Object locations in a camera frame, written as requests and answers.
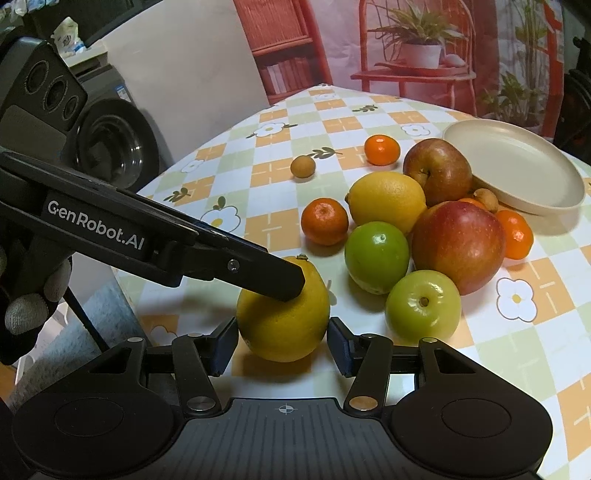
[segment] book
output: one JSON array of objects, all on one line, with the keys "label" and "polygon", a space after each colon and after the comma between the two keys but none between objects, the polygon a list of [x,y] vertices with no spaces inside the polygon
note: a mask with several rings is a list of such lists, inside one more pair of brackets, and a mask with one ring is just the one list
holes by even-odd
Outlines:
[{"label": "book", "polygon": [[259,68],[259,74],[261,75],[262,85],[265,88],[267,95],[275,95],[277,91],[275,91],[269,70],[266,67]]},{"label": "book", "polygon": [[283,76],[281,75],[281,69],[279,68],[279,65],[275,64],[272,66],[273,71],[275,72],[275,78],[277,79],[277,86],[278,86],[278,90],[277,93],[287,93],[287,87],[285,85],[285,80],[283,79]]},{"label": "book", "polygon": [[289,83],[291,85],[290,92],[300,89],[301,86],[299,85],[299,82],[296,79],[296,74],[294,72],[294,69],[291,67],[291,59],[286,60],[283,63],[284,63],[285,71],[287,72],[287,77],[289,79]]},{"label": "book", "polygon": [[296,79],[296,84],[298,88],[306,88],[306,79],[304,78],[304,76],[302,75],[302,73],[300,72],[300,67],[297,64],[296,59],[290,59],[290,64],[291,64],[291,69],[294,73],[294,77]]},{"label": "book", "polygon": [[312,78],[312,72],[310,70],[310,64],[308,63],[308,59],[299,57],[296,59],[299,67],[300,72],[304,77],[306,84],[304,85],[305,88],[309,88],[314,86],[314,79]]},{"label": "book", "polygon": [[291,80],[289,75],[287,74],[287,68],[285,67],[285,62],[281,61],[278,63],[279,70],[281,71],[281,78],[283,78],[283,82],[285,83],[286,91],[290,92],[293,90],[293,85],[291,84]]},{"label": "book", "polygon": [[275,69],[273,67],[267,67],[267,72],[269,73],[269,77],[271,77],[273,91],[275,92],[275,95],[276,95],[279,93],[279,82],[277,81],[277,76],[275,75]]}]

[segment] camera lens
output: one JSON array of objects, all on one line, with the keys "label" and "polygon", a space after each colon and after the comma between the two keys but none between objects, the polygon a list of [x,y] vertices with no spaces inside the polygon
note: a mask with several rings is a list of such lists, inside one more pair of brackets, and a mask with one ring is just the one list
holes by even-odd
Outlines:
[{"label": "camera lens", "polygon": [[66,106],[64,107],[64,120],[69,120],[74,112],[76,111],[76,107],[78,106],[78,97],[73,96],[67,102]]},{"label": "camera lens", "polygon": [[43,85],[47,78],[47,62],[40,61],[31,69],[27,76],[26,88],[27,93],[35,93]]},{"label": "camera lens", "polygon": [[45,97],[45,108],[46,110],[55,109],[64,98],[66,92],[66,82],[63,80],[56,80],[53,85],[49,88],[47,96]]}]

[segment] tablecloth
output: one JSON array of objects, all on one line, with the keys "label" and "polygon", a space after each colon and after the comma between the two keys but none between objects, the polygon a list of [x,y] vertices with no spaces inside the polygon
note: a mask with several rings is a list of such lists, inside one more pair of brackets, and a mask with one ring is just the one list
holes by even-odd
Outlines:
[{"label": "tablecloth", "polygon": [[[331,315],[339,316],[355,334],[390,336],[385,297],[368,294],[349,279],[341,248],[316,247],[305,240],[301,212],[318,197],[337,199],[347,208],[345,194],[357,179],[392,169],[366,162],[363,144],[368,136],[385,134],[400,143],[402,156],[394,170],[401,171],[404,155],[416,142],[440,137],[448,125],[468,118],[415,100],[317,86],[218,135],[141,194],[263,245],[275,255],[306,253],[329,287]],[[312,179],[296,180],[290,163],[303,154],[316,160],[316,173]],[[572,160],[583,177],[591,177],[589,166]],[[591,194],[591,179],[586,183]],[[589,480],[591,197],[579,213],[524,216],[535,234],[529,256],[505,260],[488,285],[462,298],[462,319],[448,343],[548,410],[554,435],[540,468],[543,477]],[[116,277],[143,328],[160,345],[177,335],[210,333],[235,312],[239,289],[220,281],[184,278],[180,287],[166,288],[122,271]],[[350,380],[339,375],[324,344],[301,361],[275,364],[253,356],[240,340],[226,372],[213,383],[222,401],[342,401]],[[388,399],[396,402],[413,388],[412,376],[393,375]]]}]

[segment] tangerine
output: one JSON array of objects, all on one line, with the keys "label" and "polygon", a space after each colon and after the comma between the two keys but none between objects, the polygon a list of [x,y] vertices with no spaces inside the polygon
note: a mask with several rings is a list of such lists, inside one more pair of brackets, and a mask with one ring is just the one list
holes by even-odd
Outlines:
[{"label": "tangerine", "polygon": [[488,212],[488,210],[486,209],[486,207],[484,206],[484,203],[479,202],[476,199],[471,199],[471,198],[465,198],[465,199],[460,199],[460,202],[466,202],[466,203],[471,203],[472,205],[476,205],[477,207],[480,207],[483,210],[486,210]]},{"label": "tangerine", "polygon": [[505,256],[512,260],[522,260],[530,253],[534,244],[534,233],[527,221],[517,212],[500,210],[496,217],[501,222],[506,237]]},{"label": "tangerine", "polygon": [[304,235],[315,244],[327,247],[347,237],[347,210],[334,199],[319,198],[308,204],[301,213],[300,226]]},{"label": "tangerine", "polygon": [[372,135],[365,141],[363,149],[372,165],[383,167],[400,158],[400,144],[387,135]]}]

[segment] crosshair mark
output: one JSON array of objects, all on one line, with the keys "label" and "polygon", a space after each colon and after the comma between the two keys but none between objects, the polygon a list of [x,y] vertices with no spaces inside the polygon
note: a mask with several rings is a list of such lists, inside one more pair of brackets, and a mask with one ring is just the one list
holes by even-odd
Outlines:
[{"label": "crosshair mark", "polygon": [[286,403],[285,405],[282,405],[281,407],[276,408],[276,410],[279,410],[284,415],[288,415],[288,414],[292,413],[294,410],[297,410],[297,408],[294,408],[291,405],[288,405]]}]

